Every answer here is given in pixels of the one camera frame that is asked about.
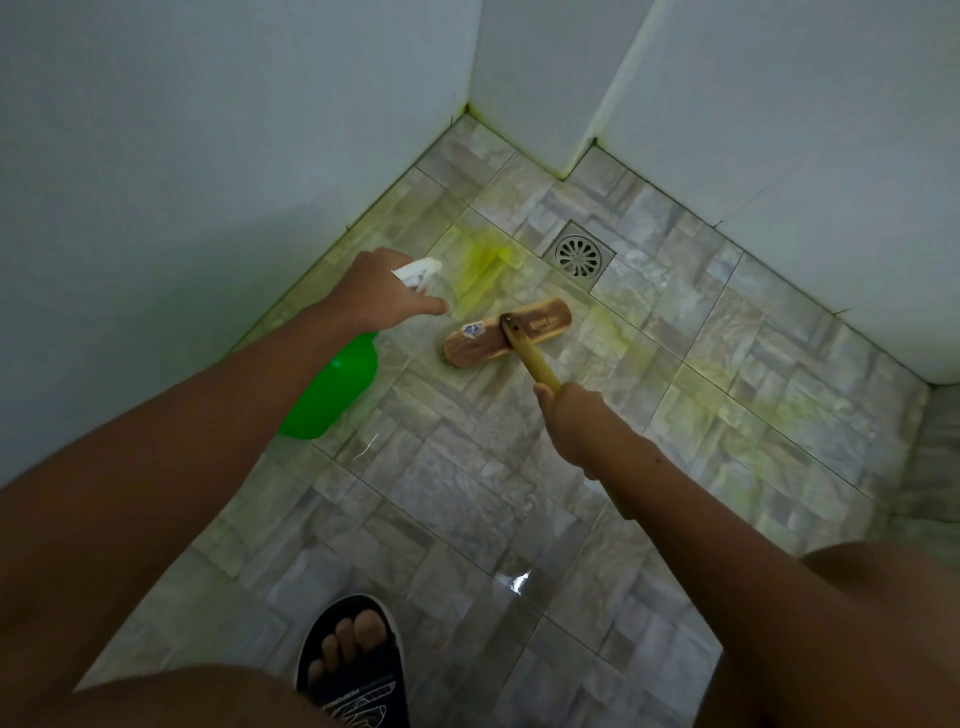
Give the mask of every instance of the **bathroom floor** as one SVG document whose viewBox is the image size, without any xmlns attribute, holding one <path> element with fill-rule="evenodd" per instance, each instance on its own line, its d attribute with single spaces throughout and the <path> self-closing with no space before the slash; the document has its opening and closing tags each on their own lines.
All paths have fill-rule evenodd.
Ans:
<svg viewBox="0 0 960 728">
<path fill-rule="evenodd" d="M 539 258 L 569 220 L 616 252 L 589 294 Z M 790 553 L 862 537 L 899 483 L 925 385 L 599 148 L 558 182 L 461 118 L 249 338 L 380 245 L 439 258 L 449 314 L 380 334 L 324 437 L 273 441 L 87 684 L 287 678 L 320 609 L 366 591 L 397 617 L 415 726 L 688 724 L 720 645 L 650 540 L 553 451 L 515 357 L 439 355 L 521 303 L 564 298 L 573 327 L 541 346 L 562 378 Z"/>
</svg>

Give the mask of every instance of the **foot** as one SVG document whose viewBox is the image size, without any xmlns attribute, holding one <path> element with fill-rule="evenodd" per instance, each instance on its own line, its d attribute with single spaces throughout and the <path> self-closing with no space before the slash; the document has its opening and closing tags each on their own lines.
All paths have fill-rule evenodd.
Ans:
<svg viewBox="0 0 960 728">
<path fill-rule="evenodd" d="M 370 652 L 386 641 L 387 626 L 373 609 L 365 609 L 356 619 L 341 619 L 334 634 L 324 637 L 321 643 L 324 658 L 310 663 L 307 682 L 312 685 L 334 673 L 340 665 L 352 662 L 358 654 Z"/>
</svg>

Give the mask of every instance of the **black slipper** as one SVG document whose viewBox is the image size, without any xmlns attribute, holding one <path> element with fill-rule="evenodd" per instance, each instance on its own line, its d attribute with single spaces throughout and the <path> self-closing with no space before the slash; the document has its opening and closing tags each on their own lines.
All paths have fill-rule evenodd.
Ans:
<svg viewBox="0 0 960 728">
<path fill-rule="evenodd" d="M 336 634 L 341 619 L 356 619 L 373 609 L 387 627 L 386 641 L 370 652 L 361 652 L 351 662 L 341 660 L 332 673 L 307 684 L 307 670 L 314 660 L 322 660 L 321 644 L 327 635 Z M 409 728 L 407 694 L 403 682 L 403 650 L 396 624 L 386 607 L 369 595 L 345 596 L 324 609 L 310 628 L 297 663 L 297 692 L 323 708 L 333 718 L 349 726 L 364 728 Z"/>
</svg>

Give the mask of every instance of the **floor drain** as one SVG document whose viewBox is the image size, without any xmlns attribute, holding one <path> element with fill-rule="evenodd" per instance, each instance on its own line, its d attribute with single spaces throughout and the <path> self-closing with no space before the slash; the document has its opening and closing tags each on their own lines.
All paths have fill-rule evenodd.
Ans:
<svg viewBox="0 0 960 728">
<path fill-rule="evenodd" d="M 543 257 L 589 290 L 613 259 L 615 253 L 574 222 L 560 231 Z"/>
</svg>

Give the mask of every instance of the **forearm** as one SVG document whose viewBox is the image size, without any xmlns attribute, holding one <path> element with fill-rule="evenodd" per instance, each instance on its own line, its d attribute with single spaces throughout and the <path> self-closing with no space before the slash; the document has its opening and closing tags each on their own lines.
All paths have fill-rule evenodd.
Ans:
<svg viewBox="0 0 960 728">
<path fill-rule="evenodd" d="M 73 688 L 355 333 L 342 312 L 318 303 L 0 492 L 4 695 Z M 64 653 L 77 635 L 85 639 Z"/>
<path fill-rule="evenodd" d="M 617 438 L 606 440 L 592 467 L 629 504 L 775 718 L 818 724 L 851 711 L 844 724 L 880 724 L 912 710 L 895 685 L 916 690 L 914 699 L 944 686 L 942 673 L 896 638 L 881 639 L 888 635 L 844 594 L 766 541 L 653 443 L 627 431 Z"/>
</svg>

